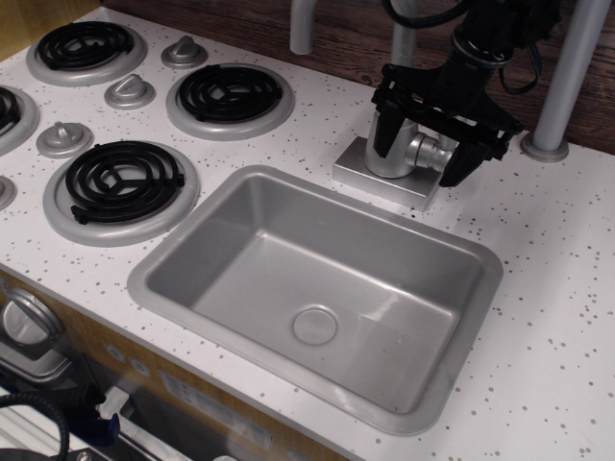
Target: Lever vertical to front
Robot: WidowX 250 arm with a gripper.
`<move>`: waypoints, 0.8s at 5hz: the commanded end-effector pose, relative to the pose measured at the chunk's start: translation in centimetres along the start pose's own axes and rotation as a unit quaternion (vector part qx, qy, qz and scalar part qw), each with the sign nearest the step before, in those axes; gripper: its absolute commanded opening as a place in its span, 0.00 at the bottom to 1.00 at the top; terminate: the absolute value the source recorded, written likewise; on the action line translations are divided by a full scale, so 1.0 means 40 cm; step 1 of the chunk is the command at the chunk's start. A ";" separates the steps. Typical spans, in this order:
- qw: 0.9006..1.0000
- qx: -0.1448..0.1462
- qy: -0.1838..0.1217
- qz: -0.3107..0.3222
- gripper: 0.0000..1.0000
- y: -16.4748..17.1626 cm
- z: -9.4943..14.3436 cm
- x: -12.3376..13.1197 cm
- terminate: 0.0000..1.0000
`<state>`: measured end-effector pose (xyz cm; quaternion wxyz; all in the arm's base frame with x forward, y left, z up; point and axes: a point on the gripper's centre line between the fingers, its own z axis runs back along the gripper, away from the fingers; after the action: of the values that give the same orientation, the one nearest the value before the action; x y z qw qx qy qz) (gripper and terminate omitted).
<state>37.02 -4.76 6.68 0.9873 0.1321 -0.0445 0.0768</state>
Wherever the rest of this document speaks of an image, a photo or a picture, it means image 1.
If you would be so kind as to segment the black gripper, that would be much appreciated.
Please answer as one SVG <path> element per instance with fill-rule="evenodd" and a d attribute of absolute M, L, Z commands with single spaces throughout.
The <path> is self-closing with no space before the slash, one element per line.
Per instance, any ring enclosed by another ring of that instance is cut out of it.
<path fill-rule="evenodd" d="M 405 120 L 460 142 L 442 173 L 441 187 L 460 185 L 491 159 L 493 147 L 505 150 L 523 129 L 486 93 L 494 73 L 513 56 L 511 41 L 489 38 L 478 26 L 459 25 L 451 42 L 451 54 L 437 68 L 385 65 L 372 98 L 378 116 L 373 145 L 381 158 L 388 156 Z"/>

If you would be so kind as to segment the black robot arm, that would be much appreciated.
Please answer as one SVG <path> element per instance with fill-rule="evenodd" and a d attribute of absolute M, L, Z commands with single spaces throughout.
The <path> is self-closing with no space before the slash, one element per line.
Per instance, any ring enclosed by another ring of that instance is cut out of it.
<path fill-rule="evenodd" d="M 433 69 L 389 63 L 372 98 L 378 119 L 372 146 L 378 158 L 392 156 L 394 143 L 406 121 L 443 134 L 457 145 L 444 166 L 440 184 L 454 187 L 483 162 L 500 159 L 520 121 L 496 104 L 485 88 L 492 76 L 504 75 L 514 52 L 529 53 L 534 74 L 542 72 L 536 44 L 551 35 L 560 19 L 557 1 L 461 1 L 431 16 L 411 18 L 383 2 L 399 25 L 420 30 L 458 17 L 451 35 L 452 52 Z"/>

